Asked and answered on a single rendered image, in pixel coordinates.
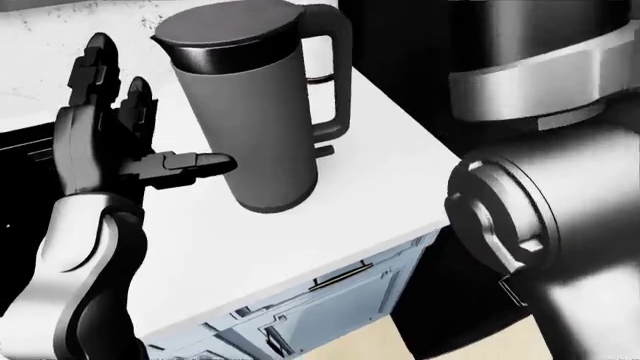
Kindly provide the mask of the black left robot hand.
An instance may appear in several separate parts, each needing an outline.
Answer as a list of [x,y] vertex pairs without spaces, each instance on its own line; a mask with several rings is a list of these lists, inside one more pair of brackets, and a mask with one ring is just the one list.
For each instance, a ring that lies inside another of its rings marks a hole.
[[149,83],[135,77],[119,108],[118,50],[95,33],[75,59],[69,104],[59,110],[53,154],[64,194],[107,192],[141,203],[145,189],[193,185],[197,179],[236,169],[223,153],[155,152],[152,139],[158,101]]

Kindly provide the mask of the black stovetop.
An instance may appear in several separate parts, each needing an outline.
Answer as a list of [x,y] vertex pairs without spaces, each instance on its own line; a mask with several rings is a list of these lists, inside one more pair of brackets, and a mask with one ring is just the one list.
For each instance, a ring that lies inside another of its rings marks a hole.
[[0,132],[0,317],[31,280],[61,188],[52,123]]

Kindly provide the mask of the light blue cabinet drawer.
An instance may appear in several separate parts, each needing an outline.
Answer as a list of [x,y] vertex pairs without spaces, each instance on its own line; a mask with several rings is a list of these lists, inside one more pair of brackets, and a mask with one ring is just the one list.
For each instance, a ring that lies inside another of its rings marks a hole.
[[150,360],[292,360],[390,314],[432,231],[363,259],[374,266],[313,292],[360,261],[175,335],[147,341]]

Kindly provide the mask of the grey electric kettle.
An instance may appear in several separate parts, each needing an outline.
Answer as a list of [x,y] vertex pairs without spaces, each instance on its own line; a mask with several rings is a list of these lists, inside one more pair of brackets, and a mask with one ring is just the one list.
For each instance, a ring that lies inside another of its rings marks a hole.
[[[332,5],[300,6],[293,24],[247,44],[155,41],[210,148],[237,162],[225,179],[237,203],[252,212],[284,212],[306,200],[318,182],[317,158],[329,155],[327,142],[350,126],[351,23]],[[314,123],[302,41],[322,36],[331,40],[335,115]]]

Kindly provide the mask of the dark grey kettle lid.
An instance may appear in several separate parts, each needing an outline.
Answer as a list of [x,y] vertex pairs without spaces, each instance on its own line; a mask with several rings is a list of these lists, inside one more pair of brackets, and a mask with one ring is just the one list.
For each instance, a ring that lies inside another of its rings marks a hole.
[[189,8],[166,17],[152,39],[176,47],[225,47],[265,38],[303,13],[286,0],[233,0]]

